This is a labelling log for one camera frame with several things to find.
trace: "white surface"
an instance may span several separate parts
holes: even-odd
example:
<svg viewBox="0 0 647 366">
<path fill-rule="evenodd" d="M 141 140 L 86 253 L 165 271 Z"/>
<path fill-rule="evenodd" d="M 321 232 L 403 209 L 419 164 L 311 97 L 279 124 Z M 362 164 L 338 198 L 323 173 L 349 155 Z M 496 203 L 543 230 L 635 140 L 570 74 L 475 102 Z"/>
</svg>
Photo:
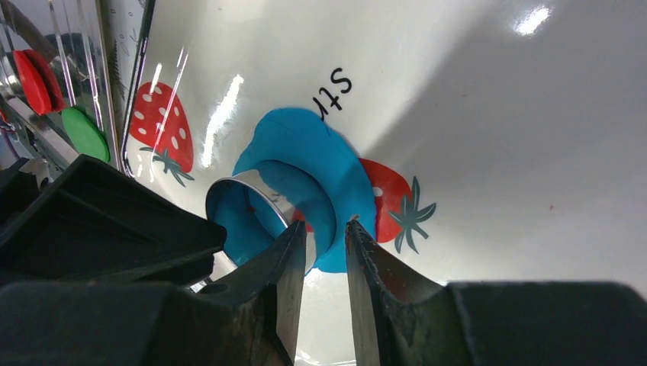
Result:
<svg viewBox="0 0 647 366">
<path fill-rule="evenodd" d="M 420 254 L 396 254 L 420 273 L 615 280 L 647 295 L 646 18 L 634 0 L 158 0 L 142 81 L 178 82 L 195 181 L 179 187 L 135 139 L 131 167 L 204 216 L 255 123 L 317 111 L 325 87 L 343 107 L 326 122 L 416 176 L 422 206 L 437 202 L 429 239 L 414 234 Z M 347 94 L 330 82 L 338 67 Z M 352 364 L 350 330 L 345 277 L 312 271 L 298 364 Z"/>
</svg>

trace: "blue play dough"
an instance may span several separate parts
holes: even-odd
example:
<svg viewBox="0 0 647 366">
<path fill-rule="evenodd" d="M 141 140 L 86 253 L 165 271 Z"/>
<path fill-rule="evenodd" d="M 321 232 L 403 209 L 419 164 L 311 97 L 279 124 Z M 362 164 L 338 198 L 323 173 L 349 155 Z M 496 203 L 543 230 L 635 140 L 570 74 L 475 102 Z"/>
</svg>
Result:
<svg viewBox="0 0 647 366">
<path fill-rule="evenodd" d="M 254 165 L 254 169 L 259 172 L 266 185 L 274 191 L 284 194 L 288 202 L 303 213 L 309 224 L 313 228 L 317 228 L 314 232 L 317 257 L 326 253 L 335 237 L 336 221 L 333 206 L 324 189 L 314 178 L 286 163 L 266 160 Z M 266 211 L 267 209 L 256 209 L 256 217 L 259 221 L 261 223 L 275 222 L 269 216 L 271 214 L 275 217 L 274 211 L 272 210 L 271 213 Z M 291 221 L 291 217 L 286 217 L 286 220 Z M 276 225 L 264 224 L 264 226 L 274 238 L 278 238 L 285 230 L 284 226 L 280 228 L 277 228 Z"/>
<path fill-rule="evenodd" d="M 256 219 L 258 212 L 248 209 L 252 202 L 257 203 L 262 213 L 270 211 L 262 223 Z M 238 184 L 231 184 L 216 194 L 208 194 L 208 217 L 227 228 L 224 251 L 237 265 L 257 256 L 272 244 L 274 237 L 270 228 L 276 228 L 279 232 L 285 229 L 283 222 L 264 202 L 256 192 Z"/>
<path fill-rule="evenodd" d="M 293 165 L 312 176 L 328 195 L 336 216 L 334 241 L 314 267 L 321 271 L 346 272 L 344 230 L 351 217 L 375 237 L 375 197 L 369 177 L 346 141 L 314 112 L 300 108 L 270 111 L 254 131 L 233 174 L 254 169 L 267 160 Z M 315 233 L 325 231 L 325 222 L 311 222 Z"/>
</svg>

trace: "metal rack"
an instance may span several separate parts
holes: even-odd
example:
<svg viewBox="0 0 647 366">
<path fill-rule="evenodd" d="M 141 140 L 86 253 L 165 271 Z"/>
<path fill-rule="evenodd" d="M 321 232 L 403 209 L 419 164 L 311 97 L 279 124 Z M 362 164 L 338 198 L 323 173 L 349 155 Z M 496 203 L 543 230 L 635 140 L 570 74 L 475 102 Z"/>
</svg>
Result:
<svg viewBox="0 0 647 366">
<path fill-rule="evenodd" d="M 53 177 L 76 159 L 59 113 L 30 108 L 12 53 L 37 51 L 53 70 L 66 107 L 75 107 L 102 132 L 110 165 L 121 170 L 121 127 L 115 118 L 102 27 L 101 3 L 76 0 L 0 0 L 0 108 L 21 142 L 45 158 Z"/>
</svg>

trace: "green cookie cutter handle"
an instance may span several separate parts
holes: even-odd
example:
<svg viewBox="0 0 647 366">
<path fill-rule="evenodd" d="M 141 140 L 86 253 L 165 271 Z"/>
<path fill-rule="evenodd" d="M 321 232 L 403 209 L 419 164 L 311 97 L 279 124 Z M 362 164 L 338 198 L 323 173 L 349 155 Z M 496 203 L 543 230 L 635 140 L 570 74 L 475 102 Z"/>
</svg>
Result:
<svg viewBox="0 0 647 366">
<path fill-rule="evenodd" d="M 66 108 L 61 117 L 65 132 L 79 154 L 110 162 L 110 153 L 103 134 L 83 112 L 76 108 Z"/>
</svg>

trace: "printed strawberry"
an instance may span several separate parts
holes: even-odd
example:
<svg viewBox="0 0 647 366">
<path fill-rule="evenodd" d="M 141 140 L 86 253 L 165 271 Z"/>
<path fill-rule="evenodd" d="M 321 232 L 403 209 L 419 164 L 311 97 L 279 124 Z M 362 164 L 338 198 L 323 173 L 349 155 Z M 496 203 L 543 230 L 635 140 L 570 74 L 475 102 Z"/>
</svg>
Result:
<svg viewBox="0 0 647 366">
<path fill-rule="evenodd" d="M 193 142 L 188 121 L 177 95 L 170 86 L 147 82 L 137 90 L 130 135 L 148 145 L 141 151 L 152 152 L 153 162 L 164 163 L 164 173 L 185 187 L 182 179 L 193 180 Z"/>
<path fill-rule="evenodd" d="M 414 244 L 412 230 L 424 239 L 429 235 L 418 224 L 428 220 L 436 211 L 436 204 L 418 210 L 420 204 L 420 184 L 414 177 L 409 188 L 407 180 L 397 172 L 378 162 L 368 159 L 359 160 L 375 193 L 375 205 L 378 209 L 377 242 L 385 243 L 395 239 L 395 250 L 400 252 L 404 238 L 407 244 L 418 253 Z"/>
</svg>

